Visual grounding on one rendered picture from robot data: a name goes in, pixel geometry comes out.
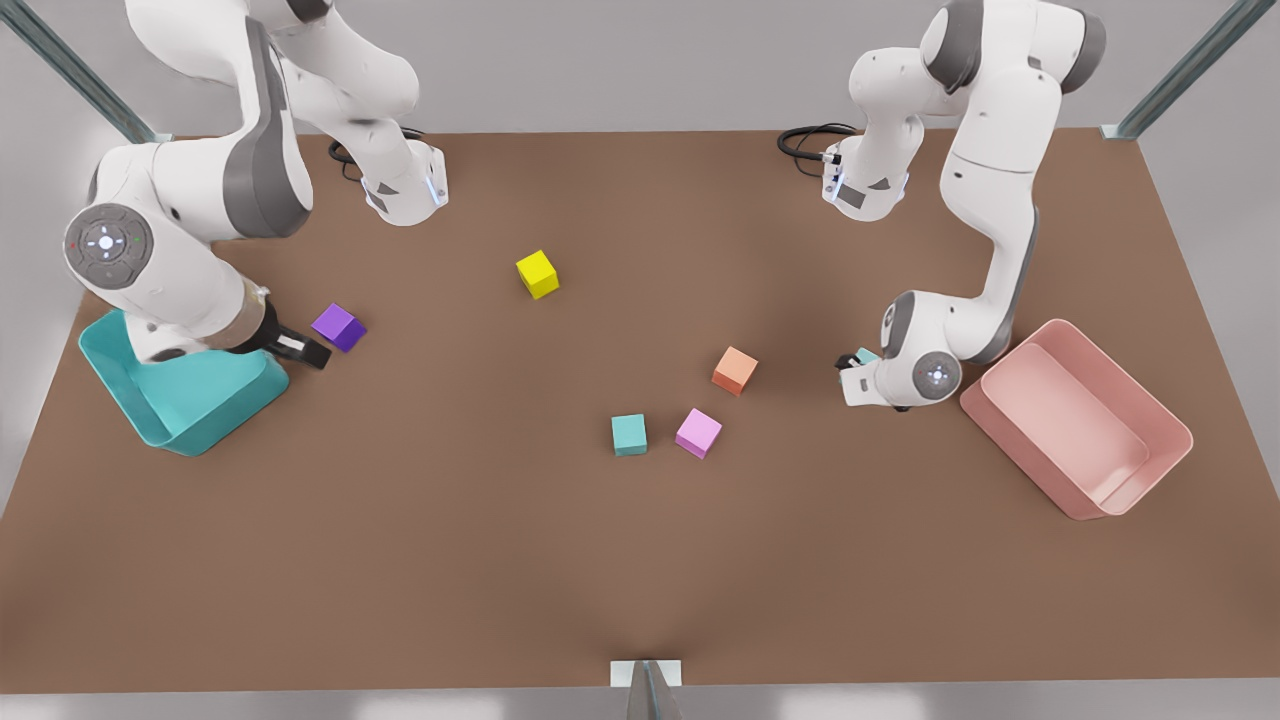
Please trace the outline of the orange cube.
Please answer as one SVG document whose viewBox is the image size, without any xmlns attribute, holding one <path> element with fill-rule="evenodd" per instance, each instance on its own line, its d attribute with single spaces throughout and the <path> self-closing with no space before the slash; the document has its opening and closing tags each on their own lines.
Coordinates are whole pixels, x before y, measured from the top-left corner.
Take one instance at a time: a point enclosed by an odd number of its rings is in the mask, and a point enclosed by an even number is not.
<svg viewBox="0 0 1280 720">
<path fill-rule="evenodd" d="M 744 351 L 728 346 L 716 364 L 710 382 L 739 397 L 758 368 L 758 360 Z"/>
</svg>

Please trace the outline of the silver frame post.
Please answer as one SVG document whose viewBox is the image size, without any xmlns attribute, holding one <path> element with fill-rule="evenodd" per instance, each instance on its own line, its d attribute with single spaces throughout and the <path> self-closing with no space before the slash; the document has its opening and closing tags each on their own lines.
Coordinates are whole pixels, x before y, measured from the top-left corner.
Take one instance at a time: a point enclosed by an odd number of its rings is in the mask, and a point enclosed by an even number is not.
<svg viewBox="0 0 1280 720">
<path fill-rule="evenodd" d="M 26 0 L 0 0 L 0 20 L 129 142 L 174 140 L 173 135 L 159 133 L 142 120 Z"/>
<path fill-rule="evenodd" d="M 673 687 L 681 687 L 680 660 L 613 660 L 611 688 L 628 688 L 626 720 L 684 720 Z"/>
<path fill-rule="evenodd" d="M 1101 136 L 1106 140 L 1138 140 L 1276 3 L 1277 0 L 1235 0 L 1119 123 L 1100 127 Z"/>
</svg>

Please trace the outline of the yellow cube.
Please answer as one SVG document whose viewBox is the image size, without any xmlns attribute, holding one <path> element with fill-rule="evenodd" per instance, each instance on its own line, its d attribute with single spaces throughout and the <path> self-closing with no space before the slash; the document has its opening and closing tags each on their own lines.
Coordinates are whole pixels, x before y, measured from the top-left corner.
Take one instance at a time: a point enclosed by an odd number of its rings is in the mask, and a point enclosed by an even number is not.
<svg viewBox="0 0 1280 720">
<path fill-rule="evenodd" d="M 543 299 L 561 287 L 557 269 L 543 250 L 520 259 L 516 268 L 532 299 Z"/>
</svg>

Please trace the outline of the pink cube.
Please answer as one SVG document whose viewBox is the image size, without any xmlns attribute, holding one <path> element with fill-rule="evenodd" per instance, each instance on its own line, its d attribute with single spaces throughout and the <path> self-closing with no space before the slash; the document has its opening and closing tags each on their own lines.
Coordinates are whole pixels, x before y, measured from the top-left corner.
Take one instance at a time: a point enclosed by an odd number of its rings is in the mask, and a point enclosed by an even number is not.
<svg viewBox="0 0 1280 720">
<path fill-rule="evenodd" d="M 677 429 L 675 443 L 695 457 L 704 459 L 722 428 L 722 424 L 714 418 L 692 407 Z"/>
</svg>

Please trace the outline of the teal plastic tray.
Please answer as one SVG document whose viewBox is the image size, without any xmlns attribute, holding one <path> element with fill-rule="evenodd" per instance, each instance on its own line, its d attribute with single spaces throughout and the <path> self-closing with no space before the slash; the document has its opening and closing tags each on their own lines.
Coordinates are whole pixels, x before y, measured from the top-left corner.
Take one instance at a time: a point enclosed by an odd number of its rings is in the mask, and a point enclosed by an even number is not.
<svg viewBox="0 0 1280 720">
<path fill-rule="evenodd" d="M 188 457 L 206 452 L 289 386 L 285 369 L 264 351 L 142 364 L 120 310 L 83 329 L 78 346 L 140 438 Z"/>
</svg>

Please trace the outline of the purple cube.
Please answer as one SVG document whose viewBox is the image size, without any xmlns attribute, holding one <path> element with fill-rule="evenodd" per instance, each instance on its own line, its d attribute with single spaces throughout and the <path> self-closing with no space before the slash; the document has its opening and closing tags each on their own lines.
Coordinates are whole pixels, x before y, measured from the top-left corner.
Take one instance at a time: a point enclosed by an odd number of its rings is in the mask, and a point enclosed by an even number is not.
<svg viewBox="0 0 1280 720">
<path fill-rule="evenodd" d="M 369 332 L 355 314 L 339 304 L 325 307 L 310 327 L 343 354 L 348 354 Z"/>
</svg>

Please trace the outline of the pink plastic tray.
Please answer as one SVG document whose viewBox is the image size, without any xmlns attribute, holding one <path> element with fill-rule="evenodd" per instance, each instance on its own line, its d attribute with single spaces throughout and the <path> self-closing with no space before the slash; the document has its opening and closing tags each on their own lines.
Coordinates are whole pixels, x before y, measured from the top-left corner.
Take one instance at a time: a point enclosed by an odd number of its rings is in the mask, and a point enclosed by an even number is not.
<svg viewBox="0 0 1280 720">
<path fill-rule="evenodd" d="M 960 405 L 1078 521 L 1130 511 L 1194 443 L 1175 414 L 1064 319 L 1011 348 Z"/>
</svg>

